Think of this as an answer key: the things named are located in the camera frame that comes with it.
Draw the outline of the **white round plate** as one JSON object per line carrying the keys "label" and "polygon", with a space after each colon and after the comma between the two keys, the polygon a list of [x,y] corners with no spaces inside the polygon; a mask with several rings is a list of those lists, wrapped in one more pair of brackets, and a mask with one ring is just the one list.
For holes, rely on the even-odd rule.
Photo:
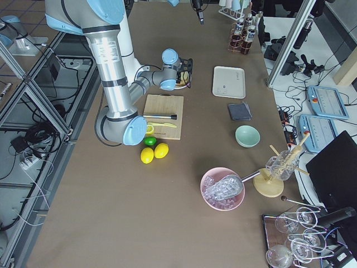
{"label": "white round plate", "polygon": [[184,89],[184,88],[191,88],[191,82],[183,82],[181,84],[175,85],[175,90]]}

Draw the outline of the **cream rabbit tray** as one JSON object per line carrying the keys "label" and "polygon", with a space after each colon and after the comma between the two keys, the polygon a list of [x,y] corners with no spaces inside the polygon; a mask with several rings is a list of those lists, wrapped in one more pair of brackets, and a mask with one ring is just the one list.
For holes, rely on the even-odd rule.
{"label": "cream rabbit tray", "polygon": [[244,69],[215,66],[212,93],[216,97],[244,99],[246,96]]}

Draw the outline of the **wine glass rack tray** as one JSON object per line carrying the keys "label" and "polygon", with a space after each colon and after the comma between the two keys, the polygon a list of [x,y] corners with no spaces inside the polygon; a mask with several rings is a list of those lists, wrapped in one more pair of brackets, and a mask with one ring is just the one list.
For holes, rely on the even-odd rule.
{"label": "wine glass rack tray", "polygon": [[315,260],[333,257],[326,228],[318,224],[318,212],[318,207],[302,205],[277,216],[262,216],[269,267],[306,267]]}

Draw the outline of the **lower left bottle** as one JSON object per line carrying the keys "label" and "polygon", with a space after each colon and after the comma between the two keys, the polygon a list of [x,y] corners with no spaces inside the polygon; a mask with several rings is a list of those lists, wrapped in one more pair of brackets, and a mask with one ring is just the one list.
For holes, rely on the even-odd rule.
{"label": "lower left bottle", "polygon": [[241,37],[243,27],[244,27],[243,21],[237,22],[234,27],[234,35]]}

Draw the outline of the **top bottle in rack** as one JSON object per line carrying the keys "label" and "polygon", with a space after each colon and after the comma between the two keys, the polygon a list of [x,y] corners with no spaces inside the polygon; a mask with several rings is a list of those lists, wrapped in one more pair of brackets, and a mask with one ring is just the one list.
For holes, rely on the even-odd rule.
{"label": "top bottle in rack", "polygon": [[253,23],[253,15],[249,13],[244,21],[244,30],[249,30]]}

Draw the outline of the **bamboo cutting board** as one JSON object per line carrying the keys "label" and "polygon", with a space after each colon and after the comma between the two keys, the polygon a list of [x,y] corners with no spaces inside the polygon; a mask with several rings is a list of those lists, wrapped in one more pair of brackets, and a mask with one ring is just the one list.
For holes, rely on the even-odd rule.
{"label": "bamboo cutting board", "polygon": [[149,94],[143,116],[153,124],[153,135],[160,139],[180,140],[184,97]]}

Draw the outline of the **steel muddler black tip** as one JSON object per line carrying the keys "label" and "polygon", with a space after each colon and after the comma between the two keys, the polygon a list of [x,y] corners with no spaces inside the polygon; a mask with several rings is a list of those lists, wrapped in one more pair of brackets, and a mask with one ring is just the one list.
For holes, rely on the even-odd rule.
{"label": "steel muddler black tip", "polygon": [[156,119],[172,119],[172,120],[177,120],[177,115],[176,114],[144,114],[144,118],[156,118]]}

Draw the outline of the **lower right bottle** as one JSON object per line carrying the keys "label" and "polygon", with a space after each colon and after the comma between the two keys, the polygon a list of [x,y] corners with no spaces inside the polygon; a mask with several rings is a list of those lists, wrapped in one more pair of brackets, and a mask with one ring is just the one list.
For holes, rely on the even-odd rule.
{"label": "lower right bottle", "polygon": [[251,25],[250,28],[247,31],[247,35],[245,37],[245,41],[248,43],[253,42],[255,36],[255,26]]}

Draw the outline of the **yellow plastic knife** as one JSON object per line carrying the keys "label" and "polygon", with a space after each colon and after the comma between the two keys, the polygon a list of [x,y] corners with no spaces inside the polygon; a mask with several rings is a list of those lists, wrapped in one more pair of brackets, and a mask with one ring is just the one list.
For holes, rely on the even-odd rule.
{"label": "yellow plastic knife", "polygon": [[159,126],[159,127],[170,127],[170,128],[177,128],[177,126],[173,123],[168,123],[168,122],[165,122],[165,123],[158,123],[158,122],[148,122],[148,125],[151,125],[151,126]]}

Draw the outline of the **black bar device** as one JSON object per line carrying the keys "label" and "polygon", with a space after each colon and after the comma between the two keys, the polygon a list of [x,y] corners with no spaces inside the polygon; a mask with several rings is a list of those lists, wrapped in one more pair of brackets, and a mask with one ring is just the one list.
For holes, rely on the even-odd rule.
{"label": "black bar device", "polygon": [[266,26],[264,24],[264,17],[263,17],[263,12],[260,11],[256,15],[257,19],[257,27],[258,27],[258,40],[260,46],[263,46],[266,42],[270,42],[271,40],[271,35],[269,32],[266,32]]}

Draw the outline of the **grey folded cloth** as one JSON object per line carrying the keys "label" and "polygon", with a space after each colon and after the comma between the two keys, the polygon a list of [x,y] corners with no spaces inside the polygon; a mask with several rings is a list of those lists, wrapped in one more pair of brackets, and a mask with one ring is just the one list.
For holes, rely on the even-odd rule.
{"label": "grey folded cloth", "polygon": [[233,121],[250,121],[252,119],[252,114],[250,112],[249,106],[245,102],[238,104],[228,104],[228,110],[230,118]]}

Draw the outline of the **halved lemon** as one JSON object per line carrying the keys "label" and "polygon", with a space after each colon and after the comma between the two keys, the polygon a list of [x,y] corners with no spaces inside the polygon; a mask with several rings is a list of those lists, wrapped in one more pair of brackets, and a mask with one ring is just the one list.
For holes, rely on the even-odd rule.
{"label": "halved lemon", "polygon": [[147,135],[152,135],[152,134],[154,134],[154,132],[155,132],[154,127],[153,127],[152,125],[148,124],[148,125],[147,125],[146,134],[147,134]]}

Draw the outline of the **green lime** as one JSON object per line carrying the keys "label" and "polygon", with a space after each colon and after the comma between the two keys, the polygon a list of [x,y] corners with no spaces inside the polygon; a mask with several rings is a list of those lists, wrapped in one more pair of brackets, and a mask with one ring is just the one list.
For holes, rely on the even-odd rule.
{"label": "green lime", "polygon": [[143,142],[147,146],[154,146],[157,143],[157,139],[153,136],[147,136],[144,138]]}

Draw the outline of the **upper yellow lemon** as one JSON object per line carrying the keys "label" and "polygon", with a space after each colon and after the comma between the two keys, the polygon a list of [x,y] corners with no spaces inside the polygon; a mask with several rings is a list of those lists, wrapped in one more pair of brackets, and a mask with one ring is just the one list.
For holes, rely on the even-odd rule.
{"label": "upper yellow lemon", "polygon": [[159,143],[154,150],[154,156],[157,159],[164,158],[169,152],[169,146],[166,143]]}

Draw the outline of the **yellow lemon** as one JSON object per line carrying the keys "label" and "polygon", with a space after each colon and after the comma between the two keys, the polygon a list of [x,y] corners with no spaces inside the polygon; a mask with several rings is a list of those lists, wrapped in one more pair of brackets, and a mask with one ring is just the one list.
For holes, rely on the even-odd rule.
{"label": "yellow lemon", "polygon": [[164,158],[169,152],[169,146],[166,143],[159,143],[154,150],[154,156],[157,159]]}
{"label": "yellow lemon", "polygon": [[149,164],[152,162],[155,154],[152,148],[145,147],[140,154],[140,159],[144,164]]}

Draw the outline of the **mint green bowl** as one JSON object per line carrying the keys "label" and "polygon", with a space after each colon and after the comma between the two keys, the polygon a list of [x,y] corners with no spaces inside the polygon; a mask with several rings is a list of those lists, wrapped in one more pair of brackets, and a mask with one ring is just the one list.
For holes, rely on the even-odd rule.
{"label": "mint green bowl", "polygon": [[235,139],[242,147],[251,148],[260,142],[260,134],[254,127],[243,125],[236,129]]}

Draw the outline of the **lower yellow lemon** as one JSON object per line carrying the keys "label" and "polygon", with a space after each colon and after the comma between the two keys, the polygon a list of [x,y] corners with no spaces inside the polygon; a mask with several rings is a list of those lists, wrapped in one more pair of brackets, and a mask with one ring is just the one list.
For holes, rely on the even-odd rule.
{"label": "lower yellow lemon", "polygon": [[152,148],[145,147],[140,154],[140,159],[144,164],[149,164],[152,162],[155,154]]}

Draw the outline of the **pink bowl with ice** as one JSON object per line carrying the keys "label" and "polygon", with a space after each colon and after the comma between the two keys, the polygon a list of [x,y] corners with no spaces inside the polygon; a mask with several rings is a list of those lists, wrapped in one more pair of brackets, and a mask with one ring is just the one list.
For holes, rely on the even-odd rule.
{"label": "pink bowl with ice", "polygon": [[245,197],[245,187],[240,177],[225,167],[207,171],[201,179],[200,190],[206,204],[220,211],[237,208]]}

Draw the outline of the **metal ice scoop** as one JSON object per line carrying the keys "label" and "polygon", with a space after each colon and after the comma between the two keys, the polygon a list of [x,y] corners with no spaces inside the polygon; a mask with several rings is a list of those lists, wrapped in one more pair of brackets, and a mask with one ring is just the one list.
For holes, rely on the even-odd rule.
{"label": "metal ice scoop", "polygon": [[227,175],[214,185],[206,188],[203,196],[208,200],[213,199],[217,201],[236,197],[243,191],[244,182],[254,178],[259,174],[260,171],[258,170],[248,176],[245,176],[242,179],[234,174]]}

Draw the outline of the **glass mug on stand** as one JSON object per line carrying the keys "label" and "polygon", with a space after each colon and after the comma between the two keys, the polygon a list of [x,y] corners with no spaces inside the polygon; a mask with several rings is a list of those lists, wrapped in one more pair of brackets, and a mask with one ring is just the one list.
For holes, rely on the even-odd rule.
{"label": "glass mug on stand", "polygon": [[290,178],[298,165],[298,156],[292,151],[282,151],[278,156],[271,157],[266,163],[266,169],[274,178],[285,181]]}

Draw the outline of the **far blue teach pendant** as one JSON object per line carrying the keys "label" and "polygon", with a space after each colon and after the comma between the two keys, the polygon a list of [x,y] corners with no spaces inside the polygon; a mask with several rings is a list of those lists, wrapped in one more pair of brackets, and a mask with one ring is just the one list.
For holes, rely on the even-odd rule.
{"label": "far blue teach pendant", "polygon": [[318,116],[349,119],[349,114],[340,93],[335,88],[309,86],[307,96],[312,110]]}

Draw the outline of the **blue teach pendant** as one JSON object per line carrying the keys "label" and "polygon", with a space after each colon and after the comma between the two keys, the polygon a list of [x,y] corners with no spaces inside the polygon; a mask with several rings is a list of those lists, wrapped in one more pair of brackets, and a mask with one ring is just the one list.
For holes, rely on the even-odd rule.
{"label": "blue teach pendant", "polygon": [[305,146],[311,153],[319,153],[338,136],[334,121],[327,117],[302,114],[299,124],[303,135],[310,133]]}
{"label": "blue teach pendant", "polygon": [[335,88],[309,86],[307,96],[312,110],[318,116],[349,119],[349,114],[340,93]]}

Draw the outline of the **wooden cup tree stand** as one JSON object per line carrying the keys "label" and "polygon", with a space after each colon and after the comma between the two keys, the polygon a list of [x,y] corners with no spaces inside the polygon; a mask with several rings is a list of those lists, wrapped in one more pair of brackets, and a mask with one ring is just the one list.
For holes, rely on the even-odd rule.
{"label": "wooden cup tree stand", "polygon": [[268,160],[265,168],[260,169],[259,175],[256,175],[253,179],[253,185],[260,194],[269,198],[277,197],[284,190],[283,182],[288,180],[295,170],[306,175],[309,174],[307,171],[298,168],[298,157],[302,153],[302,145],[309,136],[310,132],[306,131],[300,143],[290,151],[278,152],[273,145],[270,145],[276,155]]}

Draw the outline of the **near blue teach pendant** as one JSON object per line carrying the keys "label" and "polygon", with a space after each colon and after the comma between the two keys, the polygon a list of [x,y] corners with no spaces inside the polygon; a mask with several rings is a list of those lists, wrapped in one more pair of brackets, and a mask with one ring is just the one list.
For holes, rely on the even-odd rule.
{"label": "near blue teach pendant", "polygon": [[299,124],[303,135],[310,133],[305,146],[311,153],[319,153],[338,136],[334,121],[327,117],[302,114]]}

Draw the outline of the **black monitor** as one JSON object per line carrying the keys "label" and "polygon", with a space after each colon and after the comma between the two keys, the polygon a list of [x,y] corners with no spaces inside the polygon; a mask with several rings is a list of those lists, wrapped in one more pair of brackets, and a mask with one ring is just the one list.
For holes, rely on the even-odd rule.
{"label": "black monitor", "polygon": [[319,201],[330,209],[356,208],[356,143],[342,131],[306,164]]}

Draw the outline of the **aluminium frame post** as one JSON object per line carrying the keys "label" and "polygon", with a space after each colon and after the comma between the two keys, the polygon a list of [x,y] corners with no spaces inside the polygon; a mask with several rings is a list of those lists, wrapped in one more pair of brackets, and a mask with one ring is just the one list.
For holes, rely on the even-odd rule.
{"label": "aluminium frame post", "polygon": [[315,4],[315,0],[304,0],[302,2],[302,5],[295,17],[295,20],[290,28],[290,31],[286,37],[286,40],[282,46],[282,49],[279,53],[279,56],[274,64],[274,67],[266,81],[267,87],[268,88],[273,88],[274,82],[277,79],[277,77],[279,76],[284,63],[286,62],[288,55],[290,53],[290,51],[293,48],[293,45],[296,42],[296,39],[298,38],[303,25],[305,23],[305,21],[307,20],[314,4]]}

